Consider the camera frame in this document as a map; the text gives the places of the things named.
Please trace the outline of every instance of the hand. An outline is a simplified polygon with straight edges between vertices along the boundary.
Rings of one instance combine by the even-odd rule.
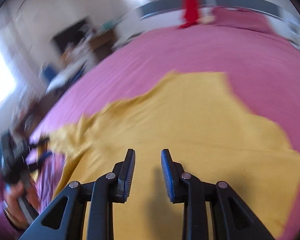
[[[19,207],[17,199],[24,194],[24,191],[23,183],[20,181],[18,184],[11,186],[10,190],[5,192],[5,201],[8,205],[8,210],[10,214],[21,224],[27,224],[27,220]],[[28,202],[36,210],[38,210],[40,207],[40,201],[33,180],[31,180],[31,187],[29,187],[26,192]]]

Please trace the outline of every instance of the yellow fabric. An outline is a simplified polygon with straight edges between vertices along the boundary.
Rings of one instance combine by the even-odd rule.
[[[50,135],[67,156],[59,193],[87,183],[136,151],[126,204],[114,204],[118,239],[181,239],[182,204],[167,197],[160,153],[202,181],[227,181],[274,237],[282,233],[300,183],[300,154],[280,127],[249,112],[223,73],[169,74],[150,92],[117,101]]]

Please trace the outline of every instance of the bangle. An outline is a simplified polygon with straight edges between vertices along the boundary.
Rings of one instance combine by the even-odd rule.
[[[28,228],[29,224],[28,223],[22,223],[22,222],[19,222],[14,216],[11,215],[9,209],[6,207],[4,209],[4,212],[7,216],[7,218],[10,220],[10,222],[12,224],[14,224],[17,228],[21,229],[21,230],[25,230]]]

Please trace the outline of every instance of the bed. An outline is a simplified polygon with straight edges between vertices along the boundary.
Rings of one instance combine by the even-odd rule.
[[[237,97],[253,113],[277,122],[300,152],[300,52],[259,14],[247,16],[241,10],[240,18],[222,12],[215,11],[220,17],[212,25],[153,30],[116,51],[67,91],[32,139],[77,122],[83,114],[93,115],[107,103],[146,93],[170,71],[214,71],[225,72]],[[63,164],[62,155],[53,155],[39,176],[42,209]],[[299,229],[300,189],[280,239],[293,239]]]

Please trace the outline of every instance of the metal screw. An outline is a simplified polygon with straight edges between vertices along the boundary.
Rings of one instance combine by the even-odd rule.
[[[113,172],[110,172],[106,175],[107,179],[114,179],[115,178],[115,174]]]
[[[77,182],[77,181],[72,181],[72,182],[70,182],[70,184],[69,184],[69,187],[70,188],[76,188],[76,187],[78,187],[79,186],[79,182]]]
[[[190,178],[191,178],[191,174],[190,174],[190,173],[187,173],[187,172],[182,173],[182,174],[181,174],[181,178],[183,178],[183,179],[190,179]]]
[[[224,182],[224,181],[220,181],[218,183],[218,186],[221,187],[221,188],[226,188],[226,187],[228,187],[228,184],[226,182]]]

